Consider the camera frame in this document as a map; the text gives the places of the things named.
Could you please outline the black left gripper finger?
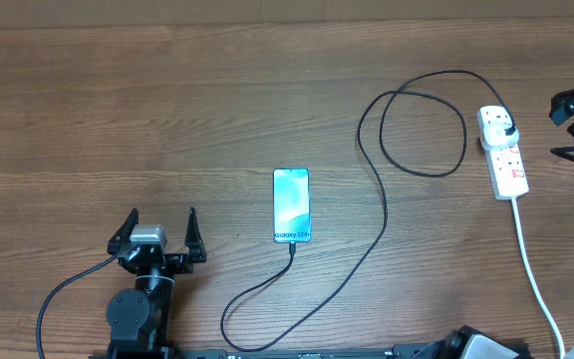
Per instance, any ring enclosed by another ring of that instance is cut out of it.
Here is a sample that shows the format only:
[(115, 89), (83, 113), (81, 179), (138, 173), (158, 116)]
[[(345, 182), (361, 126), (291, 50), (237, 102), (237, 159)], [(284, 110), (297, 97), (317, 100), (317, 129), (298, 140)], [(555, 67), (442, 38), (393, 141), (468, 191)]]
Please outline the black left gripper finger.
[(191, 262), (205, 262), (206, 249), (198, 227), (197, 213), (194, 207), (189, 209), (184, 244), (188, 249)]
[(139, 211), (134, 207), (125, 222), (108, 241), (108, 249), (120, 249), (130, 241), (135, 226), (139, 223)]

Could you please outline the white power strip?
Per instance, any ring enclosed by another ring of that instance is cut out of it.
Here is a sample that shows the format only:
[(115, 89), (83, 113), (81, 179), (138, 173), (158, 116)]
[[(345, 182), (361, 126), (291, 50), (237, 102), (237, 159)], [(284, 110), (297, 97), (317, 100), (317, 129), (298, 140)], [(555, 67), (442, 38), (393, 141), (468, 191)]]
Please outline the white power strip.
[[(512, 126), (504, 107), (485, 106), (476, 114), (479, 134), (483, 124), (504, 124), (506, 130)], [(518, 143), (499, 151), (484, 150), (493, 194), (496, 199), (511, 200), (529, 192), (526, 173)]]

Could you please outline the blue Samsung Galaxy smartphone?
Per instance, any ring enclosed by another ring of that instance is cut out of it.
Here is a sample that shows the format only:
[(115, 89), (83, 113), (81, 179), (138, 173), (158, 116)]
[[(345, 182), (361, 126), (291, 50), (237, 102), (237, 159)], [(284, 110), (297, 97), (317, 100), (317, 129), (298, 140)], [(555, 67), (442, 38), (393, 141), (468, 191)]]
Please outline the blue Samsung Galaxy smartphone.
[(309, 171), (304, 168), (273, 171), (273, 239), (277, 243), (312, 239)]

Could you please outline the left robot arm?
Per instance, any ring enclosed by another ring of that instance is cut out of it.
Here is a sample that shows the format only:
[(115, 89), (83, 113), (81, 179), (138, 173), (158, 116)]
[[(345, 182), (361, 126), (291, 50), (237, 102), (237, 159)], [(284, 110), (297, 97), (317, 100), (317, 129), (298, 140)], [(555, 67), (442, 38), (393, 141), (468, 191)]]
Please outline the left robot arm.
[(207, 251), (202, 241), (195, 209), (188, 212), (185, 253), (166, 250), (161, 224), (140, 224), (133, 209), (108, 242), (108, 254), (136, 277), (135, 286), (115, 294), (106, 310), (111, 327), (109, 358), (172, 358), (183, 355), (168, 339), (174, 278), (190, 274), (196, 263), (204, 263)]

